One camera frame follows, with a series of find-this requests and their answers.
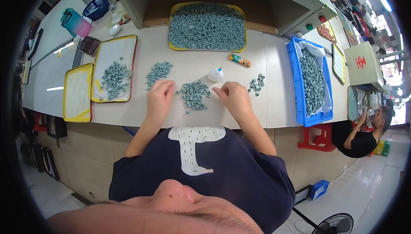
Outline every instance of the electric fan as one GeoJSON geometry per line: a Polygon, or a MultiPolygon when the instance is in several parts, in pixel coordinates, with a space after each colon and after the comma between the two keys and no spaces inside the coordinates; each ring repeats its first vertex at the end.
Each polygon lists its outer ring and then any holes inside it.
{"type": "Polygon", "coordinates": [[[293,211],[315,228],[311,234],[350,234],[353,230],[354,220],[347,213],[337,213],[317,225],[294,207],[293,211]]]}

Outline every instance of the orange and green package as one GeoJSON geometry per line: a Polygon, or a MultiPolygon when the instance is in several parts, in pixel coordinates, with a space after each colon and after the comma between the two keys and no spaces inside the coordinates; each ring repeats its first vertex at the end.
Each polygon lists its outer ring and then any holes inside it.
{"type": "Polygon", "coordinates": [[[247,59],[234,55],[233,53],[230,54],[229,59],[233,62],[239,63],[247,68],[250,68],[251,62],[247,59]]]}

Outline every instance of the water bottle lid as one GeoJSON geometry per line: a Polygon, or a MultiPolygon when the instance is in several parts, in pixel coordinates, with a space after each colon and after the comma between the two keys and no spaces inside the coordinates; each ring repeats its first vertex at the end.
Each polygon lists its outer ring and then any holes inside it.
{"type": "Polygon", "coordinates": [[[73,12],[74,12],[74,9],[73,9],[73,8],[71,8],[71,7],[66,7],[66,8],[64,9],[63,13],[61,14],[60,22],[61,22],[62,24],[67,23],[67,21],[69,21],[69,19],[70,19],[71,15],[73,14],[73,12]]]}

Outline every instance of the fan pole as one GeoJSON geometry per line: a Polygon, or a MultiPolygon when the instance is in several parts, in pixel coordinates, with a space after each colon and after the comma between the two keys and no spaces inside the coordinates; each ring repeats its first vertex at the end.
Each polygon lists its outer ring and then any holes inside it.
{"type": "Polygon", "coordinates": [[[312,222],[310,219],[308,219],[305,215],[303,215],[300,211],[298,211],[297,209],[295,209],[295,207],[293,207],[293,211],[296,212],[301,218],[303,218],[307,223],[309,223],[311,226],[313,226],[316,230],[319,230],[318,225],[315,224],[314,222],[312,222]]]}

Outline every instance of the eyebrow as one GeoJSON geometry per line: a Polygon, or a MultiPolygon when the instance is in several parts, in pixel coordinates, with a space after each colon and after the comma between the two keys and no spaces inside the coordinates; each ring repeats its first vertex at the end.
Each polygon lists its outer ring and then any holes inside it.
{"type": "Polygon", "coordinates": [[[176,211],[173,214],[202,219],[225,228],[238,227],[249,233],[254,233],[252,226],[234,216],[221,216],[216,213],[190,213],[176,211]]]}

